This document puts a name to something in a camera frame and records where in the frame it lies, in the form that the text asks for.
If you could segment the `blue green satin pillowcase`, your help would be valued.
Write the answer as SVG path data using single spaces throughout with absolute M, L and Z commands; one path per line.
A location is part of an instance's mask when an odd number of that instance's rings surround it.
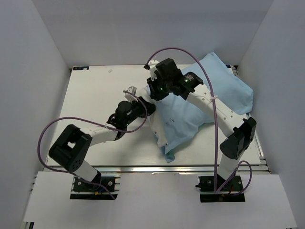
M 253 90 L 237 78 L 214 52 L 201 59 L 200 64 L 206 70 L 207 76 L 197 63 L 183 68 L 182 73 L 193 72 L 203 79 L 205 84 L 210 80 L 214 94 L 238 115 L 251 112 Z M 209 115 L 174 94 L 157 101 L 156 112 L 160 115 L 166 136 L 166 141 L 157 142 L 161 145 L 160 149 L 167 163 L 173 162 L 175 153 L 183 145 L 214 122 Z

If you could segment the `white pillow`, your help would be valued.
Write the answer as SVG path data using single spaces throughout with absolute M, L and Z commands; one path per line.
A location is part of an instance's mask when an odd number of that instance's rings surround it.
M 139 95 L 148 103 L 155 105 L 155 111 L 149 115 L 148 120 L 150 124 L 150 128 L 154 135 L 157 137 L 157 145 L 159 148 L 166 146 L 168 144 L 168 141 L 166 139 L 161 115 L 159 111 L 157 110 L 157 104 L 156 101 L 150 98 L 150 91 L 148 86 L 144 86 L 140 92 Z

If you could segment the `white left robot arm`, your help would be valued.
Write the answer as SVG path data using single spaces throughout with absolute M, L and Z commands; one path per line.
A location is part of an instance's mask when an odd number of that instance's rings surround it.
M 50 148 L 49 156 L 67 172 L 82 178 L 89 190 L 96 190 L 101 184 L 101 173 L 85 161 L 89 148 L 121 139 L 130 123 L 149 117 L 155 110 L 156 106 L 141 96 L 132 102 L 121 101 L 107 120 L 107 127 L 66 126 Z

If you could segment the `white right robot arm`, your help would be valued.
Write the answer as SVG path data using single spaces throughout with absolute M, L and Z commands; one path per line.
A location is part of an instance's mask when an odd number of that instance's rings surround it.
M 147 83 L 151 99 L 160 101 L 174 94 L 214 118 L 216 129 L 226 137 L 216 145 L 223 155 L 215 172 L 215 184 L 220 190 L 227 190 L 233 183 L 244 151 L 253 140 L 256 121 L 236 114 L 212 93 L 211 86 L 206 86 L 199 76 L 193 72 L 183 74 L 173 59 L 150 60 L 144 67 L 150 71 Z

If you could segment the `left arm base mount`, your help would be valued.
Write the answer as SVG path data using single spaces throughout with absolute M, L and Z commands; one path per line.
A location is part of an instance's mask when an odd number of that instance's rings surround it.
M 70 199 L 72 200 L 115 200 L 120 190 L 119 174 L 102 174 L 98 184 L 89 184 L 79 177 L 74 177 Z

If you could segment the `aluminium front table rail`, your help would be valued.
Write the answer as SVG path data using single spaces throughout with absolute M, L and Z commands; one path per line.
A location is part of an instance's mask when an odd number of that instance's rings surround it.
M 148 173 L 202 173 L 214 172 L 213 166 L 173 166 L 173 167 L 95 167 L 98 171 L 103 173 L 132 173 L 132 172 L 148 172 Z M 270 173 L 267 164 L 251 165 L 254 173 Z M 247 165 L 239 166 L 238 172 L 250 172 L 250 168 Z

